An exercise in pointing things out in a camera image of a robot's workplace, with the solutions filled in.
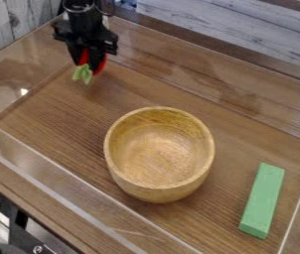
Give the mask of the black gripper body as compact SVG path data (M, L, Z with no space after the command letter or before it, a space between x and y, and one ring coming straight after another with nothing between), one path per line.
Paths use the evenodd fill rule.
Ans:
M52 23L53 38L66 44L66 41L81 42L84 48L104 47L104 51L115 55L117 51L117 35L103 25L95 29L72 28L70 22L58 20Z

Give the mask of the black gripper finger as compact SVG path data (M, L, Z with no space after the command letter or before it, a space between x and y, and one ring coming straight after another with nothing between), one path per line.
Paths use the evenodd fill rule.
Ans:
M66 48L68 48L75 65L81 65L83 43L75 42L75 41L66 41Z
M88 65L92 72L100 72L105 62L104 47L88 48Z

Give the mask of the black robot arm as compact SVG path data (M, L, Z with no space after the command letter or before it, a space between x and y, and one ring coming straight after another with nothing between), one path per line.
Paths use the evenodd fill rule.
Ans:
M68 18L52 23L53 38L65 43L75 65L97 75L117 52L117 35L103 24L112 13L101 11L101 0L62 0L61 8Z

